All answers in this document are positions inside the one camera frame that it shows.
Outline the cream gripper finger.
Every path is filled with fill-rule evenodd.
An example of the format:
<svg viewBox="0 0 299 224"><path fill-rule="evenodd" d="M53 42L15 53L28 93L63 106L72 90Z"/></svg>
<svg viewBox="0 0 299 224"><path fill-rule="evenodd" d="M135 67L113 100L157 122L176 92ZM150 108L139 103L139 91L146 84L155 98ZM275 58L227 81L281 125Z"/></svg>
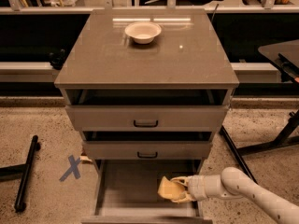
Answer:
<svg viewBox="0 0 299 224"><path fill-rule="evenodd" d="M183 191L175 199L172 199L172 203L188 203L192 201L191 195L187 191Z"/></svg>
<svg viewBox="0 0 299 224"><path fill-rule="evenodd" d="M187 176L179 176L171 179L171 182L179 183L181 185L187 185L188 181L189 178Z"/></svg>

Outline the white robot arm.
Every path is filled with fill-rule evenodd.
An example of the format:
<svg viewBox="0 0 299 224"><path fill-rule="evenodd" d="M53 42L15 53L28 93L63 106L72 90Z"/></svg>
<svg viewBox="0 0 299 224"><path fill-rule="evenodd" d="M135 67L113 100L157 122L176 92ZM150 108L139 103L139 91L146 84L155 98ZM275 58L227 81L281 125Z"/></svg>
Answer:
<svg viewBox="0 0 299 224"><path fill-rule="evenodd" d="M241 170L225 168L220 175L179 176L171 182L182 186L174 203L201 202L208 198L244 197L261 208L277 224L299 224L299 207L256 184Z"/></svg>

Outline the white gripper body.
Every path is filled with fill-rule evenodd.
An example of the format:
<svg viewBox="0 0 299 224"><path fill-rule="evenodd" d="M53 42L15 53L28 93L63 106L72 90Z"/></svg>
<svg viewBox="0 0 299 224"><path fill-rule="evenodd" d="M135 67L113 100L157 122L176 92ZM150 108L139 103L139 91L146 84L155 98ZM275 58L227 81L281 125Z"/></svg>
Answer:
<svg viewBox="0 0 299 224"><path fill-rule="evenodd" d="M205 177L203 175L190 176L187 188L193 201L203 201L207 198Z"/></svg>

